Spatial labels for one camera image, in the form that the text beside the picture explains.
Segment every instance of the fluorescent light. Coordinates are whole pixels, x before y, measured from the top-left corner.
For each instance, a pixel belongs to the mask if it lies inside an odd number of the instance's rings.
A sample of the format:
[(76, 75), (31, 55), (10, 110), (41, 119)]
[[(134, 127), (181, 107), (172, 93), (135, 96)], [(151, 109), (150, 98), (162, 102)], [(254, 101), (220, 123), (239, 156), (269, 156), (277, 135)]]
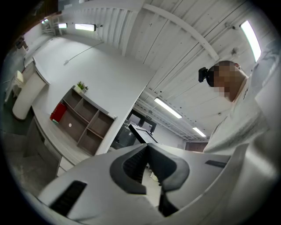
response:
[(203, 134), (197, 127), (193, 127), (193, 130), (195, 130), (198, 134), (200, 134), (202, 137), (206, 137), (205, 134)]
[(164, 109), (168, 110), (171, 114), (173, 114), (176, 118), (180, 119), (182, 116), (178, 114), (175, 110), (173, 110), (170, 106), (168, 106), (165, 102), (163, 102), (160, 98), (154, 99), (159, 105), (161, 105)]
[(242, 23), (241, 28), (244, 31), (244, 33), (248, 39), (248, 42), (251, 45), (252, 51), (254, 53), (255, 61), (258, 61), (262, 51), (260, 49), (259, 42), (258, 42), (258, 39), (255, 35), (253, 28), (251, 27), (249, 21)]
[(95, 31), (96, 30), (95, 24), (75, 24), (75, 29), (77, 30), (89, 30), (89, 31)]
[(67, 23), (60, 23), (58, 25), (59, 28), (67, 28)]

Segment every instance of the shelf compartment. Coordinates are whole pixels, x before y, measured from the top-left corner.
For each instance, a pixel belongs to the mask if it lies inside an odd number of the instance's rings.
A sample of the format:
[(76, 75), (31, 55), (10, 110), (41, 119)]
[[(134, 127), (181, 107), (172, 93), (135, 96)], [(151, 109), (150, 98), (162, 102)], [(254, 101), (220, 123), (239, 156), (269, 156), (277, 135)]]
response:
[(98, 134), (99, 136), (104, 138), (113, 121), (114, 120), (111, 117), (105, 115), (101, 111), (98, 111), (95, 115), (95, 118), (90, 123), (89, 129), (93, 133)]
[(76, 142), (87, 127), (85, 121), (70, 108), (67, 108), (59, 124)]
[(87, 129), (79, 142), (79, 147), (82, 147), (88, 153), (94, 156), (101, 142), (102, 138)]
[(98, 109), (90, 104), (85, 99), (81, 100), (74, 109), (81, 117), (86, 119), (88, 122), (91, 121), (93, 116), (96, 114)]
[(73, 114), (75, 114), (80, 120), (82, 120), (85, 123), (89, 123), (88, 120), (86, 120), (82, 115), (80, 115), (77, 111), (75, 111), (72, 106), (63, 98), (62, 99), (62, 103), (65, 104), (67, 106), (68, 109), (70, 109), (72, 111)]
[(82, 99), (82, 96), (80, 96), (73, 89), (70, 89), (63, 97), (63, 99), (74, 109), (79, 103), (79, 101)]

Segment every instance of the person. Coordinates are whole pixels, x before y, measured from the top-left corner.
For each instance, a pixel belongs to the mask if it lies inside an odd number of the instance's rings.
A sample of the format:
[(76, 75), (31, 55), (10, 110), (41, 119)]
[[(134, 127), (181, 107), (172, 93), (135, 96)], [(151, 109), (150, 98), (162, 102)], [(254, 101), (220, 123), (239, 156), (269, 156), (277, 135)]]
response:
[(280, 42), (269, 43), (248, 77), (237, 63), (221, 61), (212, 66), (205, 76), (209, 86), (219, 91), (232, 103), (229, 114), (212, 132), (205, 153), (231, 155), (239, 144), (249, 141), (267, 130), (267, 120), (260, 110), (255, 96), (265, 85), (270, 69), (278, 62)]

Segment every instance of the white shirt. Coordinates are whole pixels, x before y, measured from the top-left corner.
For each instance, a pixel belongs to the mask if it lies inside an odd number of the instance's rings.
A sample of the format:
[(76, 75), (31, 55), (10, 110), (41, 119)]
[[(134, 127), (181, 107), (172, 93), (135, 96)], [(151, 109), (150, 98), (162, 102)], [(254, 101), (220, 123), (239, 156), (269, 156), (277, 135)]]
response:
[(277, 41), (267, 45), (232, 105), (230, 113), (212, 132), (204, 152), (231, 155), (237, 145), (248, 143), (258, 134), (269, 130), (255, 96), (262, 89), (263, 81), (277, 60), (279, 50), (280, 45)]

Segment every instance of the potted plant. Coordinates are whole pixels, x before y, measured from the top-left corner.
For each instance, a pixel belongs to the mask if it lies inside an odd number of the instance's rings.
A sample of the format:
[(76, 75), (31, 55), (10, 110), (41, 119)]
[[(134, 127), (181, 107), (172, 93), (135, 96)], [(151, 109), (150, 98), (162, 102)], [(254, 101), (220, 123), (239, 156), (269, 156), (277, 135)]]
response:
[(74, 87), (75, 91), (77, 93), (85, 93), (89, 88), (88, 86), (85, 86), (82, 81), (79, 81), (76, 86)]

